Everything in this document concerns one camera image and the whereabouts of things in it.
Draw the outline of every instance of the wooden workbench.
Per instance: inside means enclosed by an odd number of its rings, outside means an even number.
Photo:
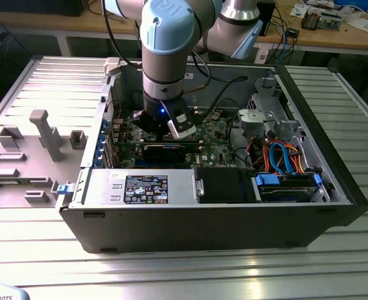
[[[289,16],[291,6],[297,0],[277,0],[279,10],[289,25],[300,31],[295,49],[304,51],[367,54],[368,32],[354,28],[343,22],[339,31],[319,29],[316,31],[301,28],[301,18]],[[91,7],[100,13],[100,1]],[[45,14],[25,14],[20,12],[0,12],[0,21],[12,32],[53,35],[58,38],[62,55],[69,56],[67,37],[80,36],[88,38],[107,38],[105,20],[84,11],[81,17],[66,17]],[[118,39],[135,39],[133,22],[113,16],[111,28]],[[266,51],[275,47],[281,40],[274,26],[268,30],[267,36],[259,37],[256,47]]]

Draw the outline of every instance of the power supply label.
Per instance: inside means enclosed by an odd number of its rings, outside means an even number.
[[[168,203],[167,176],[127,176],[124,202],[127,204]]]

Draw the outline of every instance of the computer case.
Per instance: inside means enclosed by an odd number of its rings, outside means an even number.
[[[266,36],[275,5],[274,0],[258,0],[257,6],[260,11],[259,19],[263,22],[259,36]]]

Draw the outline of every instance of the robotic arm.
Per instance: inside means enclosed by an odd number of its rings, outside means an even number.
[[[141,22],[144,110],[135,115],[137,125],[170,130],[175,139],[196,131],[197,120],[182,98],[190,51],[245,59],[263,25],[257,0],[104,1],[109,12]]]

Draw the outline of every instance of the motherboard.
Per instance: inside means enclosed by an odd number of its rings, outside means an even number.
[[[229,117],[214,110],[196,133],[176,141],[171,134],[162,139],[140,129],[131,117],[113,121],[116,168],[235,167],[228,145]]]

